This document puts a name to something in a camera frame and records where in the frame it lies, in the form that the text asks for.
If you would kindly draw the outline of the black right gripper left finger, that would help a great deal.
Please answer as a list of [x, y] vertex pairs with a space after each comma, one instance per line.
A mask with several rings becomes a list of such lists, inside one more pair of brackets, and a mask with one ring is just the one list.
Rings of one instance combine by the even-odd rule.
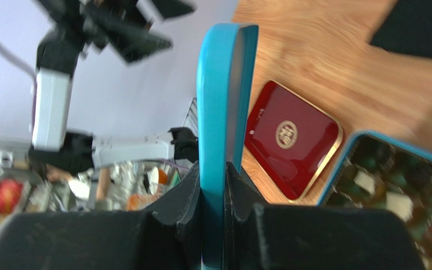
[[12, 214], [0, 269], [198, 269], [199, 164], [140, 211]]

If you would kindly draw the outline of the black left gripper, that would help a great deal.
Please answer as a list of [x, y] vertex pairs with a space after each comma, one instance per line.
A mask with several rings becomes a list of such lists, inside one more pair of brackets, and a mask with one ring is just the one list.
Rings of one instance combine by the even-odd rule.
[[37, 63], [75, 56], [85, 45], [113, 46], [127, 63], [172, 48], [170, 38], [150, 33], [136, 1], [39, 1], [55, 27], [40, 41]]

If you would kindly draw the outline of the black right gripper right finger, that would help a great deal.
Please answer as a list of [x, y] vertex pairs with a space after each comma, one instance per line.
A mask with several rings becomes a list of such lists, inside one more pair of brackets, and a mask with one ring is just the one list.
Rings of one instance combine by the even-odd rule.
[[226, 165], [224, 269], [424, 269], [403, 222], [379, 209], [269, 204]]

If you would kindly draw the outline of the blue tin lid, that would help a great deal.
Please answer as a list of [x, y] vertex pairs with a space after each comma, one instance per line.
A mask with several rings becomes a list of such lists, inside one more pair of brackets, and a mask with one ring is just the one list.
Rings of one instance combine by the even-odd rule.
[[259, 36], [256, 24], [213, 25], [196, 76], [202, 268], [223, 268], [226, 164], [241, 169]]

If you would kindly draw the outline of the white rectangular chocolate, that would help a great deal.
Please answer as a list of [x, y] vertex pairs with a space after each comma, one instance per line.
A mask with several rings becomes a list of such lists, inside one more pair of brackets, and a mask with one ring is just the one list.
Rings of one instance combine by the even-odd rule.
[[368, 173], [359, 170], [354, 177], [354, 183], [373, 196], [376, 193], [375, 179]]

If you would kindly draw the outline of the white cube chocolate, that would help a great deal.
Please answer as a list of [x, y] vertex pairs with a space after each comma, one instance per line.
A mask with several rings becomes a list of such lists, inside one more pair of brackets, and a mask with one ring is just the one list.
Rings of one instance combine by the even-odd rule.
[[413, 216], [413, 201], [405, 194], [387, 192], [386, 210], [397, 215], [404, 222], [408, 222]]

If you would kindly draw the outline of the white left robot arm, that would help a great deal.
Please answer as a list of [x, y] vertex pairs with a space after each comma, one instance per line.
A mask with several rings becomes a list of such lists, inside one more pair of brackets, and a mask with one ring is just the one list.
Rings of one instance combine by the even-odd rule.
[[37, 48], [31, 145], [33, 164], [72, 174], [122, 161], [196, 161], [188, 128], [144, 135], [156, 108], [177, 109], [164, 91], [162, 66], [173, 42], [153, 31], [138, 1], [40, 1], [53, 28]]

